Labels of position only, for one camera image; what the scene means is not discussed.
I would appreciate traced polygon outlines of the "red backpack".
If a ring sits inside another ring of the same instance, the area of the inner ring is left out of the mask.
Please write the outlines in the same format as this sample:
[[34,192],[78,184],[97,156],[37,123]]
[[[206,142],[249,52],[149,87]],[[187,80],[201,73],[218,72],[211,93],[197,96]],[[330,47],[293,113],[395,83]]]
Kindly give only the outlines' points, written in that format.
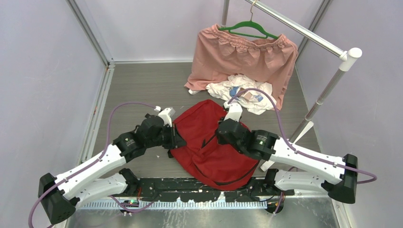
[[248,183],[259,161],[238,153],[229,144],[218,144],[215,131],[225,114],[223,107],[210,99],[187,109],[174,120],[186,146],[170,152],[198,181],[218,190],[232,191]]

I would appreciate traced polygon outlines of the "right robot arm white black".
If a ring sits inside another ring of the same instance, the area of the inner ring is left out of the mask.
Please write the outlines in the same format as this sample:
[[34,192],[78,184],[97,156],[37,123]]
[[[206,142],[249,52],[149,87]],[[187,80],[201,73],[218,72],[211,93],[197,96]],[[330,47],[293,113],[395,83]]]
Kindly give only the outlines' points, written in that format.
[[295,145],[265,130],[252,130],[232,119],[219,123],[216,130],[219,144],[229,144],[238,153],[255,160],[279,162],[302,169],[268,171],[264,181],[265,192],[276,195],[279,191],[309,190],[326,192],[342,203],[354,204],[358,174],[358,158],[352,154],[335,157]]

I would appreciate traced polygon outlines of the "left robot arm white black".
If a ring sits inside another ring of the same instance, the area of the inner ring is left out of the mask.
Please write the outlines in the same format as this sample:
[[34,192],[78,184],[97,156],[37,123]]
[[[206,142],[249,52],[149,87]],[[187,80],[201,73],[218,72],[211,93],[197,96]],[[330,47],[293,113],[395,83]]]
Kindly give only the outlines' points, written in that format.
[[158,115],[147,114],[133,131],[119,135],[97,155],[75,168],[39,179],[38,201],[51,225],[67,220],[75,211],[99,198],[124,193],[133,196],[139,184],[127,168],[109,178],[107,172],[121,167],[145,154],[153,147],[177,149],[186,145],[172,122],[173,108],[165,108]]

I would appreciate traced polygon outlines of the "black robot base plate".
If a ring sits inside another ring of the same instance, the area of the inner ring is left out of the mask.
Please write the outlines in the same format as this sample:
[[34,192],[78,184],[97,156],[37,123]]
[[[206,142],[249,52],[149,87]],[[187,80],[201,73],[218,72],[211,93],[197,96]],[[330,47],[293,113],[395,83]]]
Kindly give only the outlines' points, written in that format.
[[210,187],[195,178],[142,178],[131,187],[134,189],[114,197],[140,198],[147,202],[215,202],[223,194],[225,202],[254,202],[280,195],[280,191],[270,187],[264,177],[253,176],[241,187],[226,191]]

